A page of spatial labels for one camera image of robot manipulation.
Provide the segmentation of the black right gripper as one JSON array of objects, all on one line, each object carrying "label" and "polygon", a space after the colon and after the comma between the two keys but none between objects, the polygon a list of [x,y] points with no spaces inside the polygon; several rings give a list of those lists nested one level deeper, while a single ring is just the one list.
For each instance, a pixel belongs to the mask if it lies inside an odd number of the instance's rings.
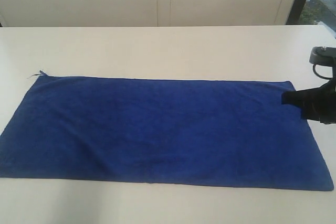
[{"label": "black right gripper", "polygon": [[281,104],[301,109],[301,118],[335,124],[335,78],[317,88],[286,91]]}]

